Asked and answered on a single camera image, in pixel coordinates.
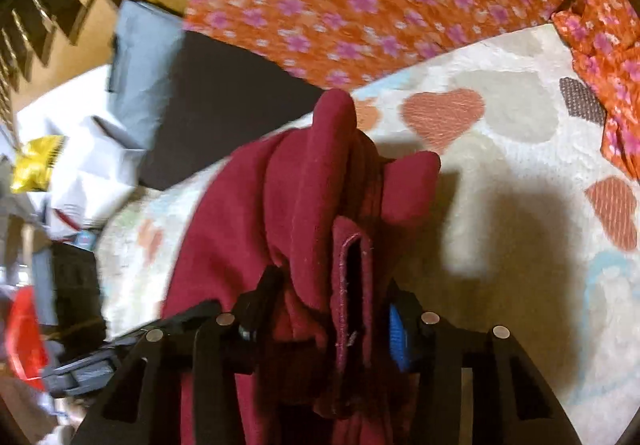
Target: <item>black cushion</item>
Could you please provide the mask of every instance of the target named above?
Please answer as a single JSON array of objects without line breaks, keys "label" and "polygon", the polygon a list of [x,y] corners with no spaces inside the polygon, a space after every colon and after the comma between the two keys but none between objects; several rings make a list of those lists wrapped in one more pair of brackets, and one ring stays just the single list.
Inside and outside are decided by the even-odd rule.
[{"label": "black cushion", "polygon": [[322,89],[250,51],[187,32],[169,78],[171,98],[140,169],[165,190],[241,145],[313,110]]}]

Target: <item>folded cloth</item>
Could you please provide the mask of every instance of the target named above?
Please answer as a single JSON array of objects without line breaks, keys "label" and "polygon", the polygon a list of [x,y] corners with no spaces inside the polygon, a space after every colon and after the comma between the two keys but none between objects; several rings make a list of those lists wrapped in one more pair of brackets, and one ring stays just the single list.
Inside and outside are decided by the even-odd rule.
[{"label": "folded cloth", "polygon": [[553,17],[574,71],[607,110],[600,152],[640,179],[640,20],[628,0],[575,0]]},{"label": "folded cloth", "polygon": [[[230,310],[267,265],[286,272],[260,369],[236,376],[248,445],[392,443],[401,382],[388,365],[386,290],[400,243],[422,224],[440,160],[386,160],[356,129],[343,91],[322,95],[313,125],[236,150],[188,228],[164,304],[207,298]],[[193,443],[191,381],[182,443]]]}]

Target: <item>yellow package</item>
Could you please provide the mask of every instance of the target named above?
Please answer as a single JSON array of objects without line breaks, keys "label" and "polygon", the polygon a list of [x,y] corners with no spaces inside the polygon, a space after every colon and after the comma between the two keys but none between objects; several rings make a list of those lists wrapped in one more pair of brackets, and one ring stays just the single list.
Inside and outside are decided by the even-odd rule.
[{"label": "yellow package", "polygon": [[64,136],[43,136],[27,142],[15,159],[11,192],[46,191]]}]

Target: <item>maroon cloth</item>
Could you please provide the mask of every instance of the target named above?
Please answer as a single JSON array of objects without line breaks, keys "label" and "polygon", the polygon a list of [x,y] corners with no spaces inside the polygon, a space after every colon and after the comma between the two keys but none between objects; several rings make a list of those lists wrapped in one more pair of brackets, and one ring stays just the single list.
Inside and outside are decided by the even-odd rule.
[{"label": "maroon cloth", "polygon": [[[393,443],[398,384],[389,380],[384,324],[374,320],[439,169],[432,152],[381,158],[356,129],[351,97],[334,89],[316,105],[313,126],[241,147],[209,186],[163,316],[209,298],[230,310],[267,265],[287,273],[260,369],[236,376],[248,445],[297,441],[300,432],[305,443]],[[303,416],[304,405],[315,413]],[[182,443],[192,444],[190,381],[181,425]]]}]

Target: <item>metal rivet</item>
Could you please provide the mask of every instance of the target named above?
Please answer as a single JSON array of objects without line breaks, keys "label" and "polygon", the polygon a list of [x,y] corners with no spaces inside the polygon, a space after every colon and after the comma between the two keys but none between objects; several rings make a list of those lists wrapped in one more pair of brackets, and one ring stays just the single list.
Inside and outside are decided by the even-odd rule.
[{"label": "metal rivet", "polygon": [[511,332],[504,326],[496,326],[494,328],[494,335],[499,339],[508,339],[511,336]]},{"label": "metal rivet", "polygon": [[221,313],[216,317],[216,322],[218,326],[231,326],[236,322],[236,318],[233,313]]},{"label": "metal rivet", "polygon": [[158,342],[159,340],[162,340],[162,337],[164,337],[164,333],[162,333],[162,330],[157,328],[147,332],[146,334],[146,339],[149,342]]},{"label": "metal rivet", "polygon": [[428,325],[437,324],[440,322],[440,315],[434,313],[433,311],[425,311],[421,316],[422,322]]}]

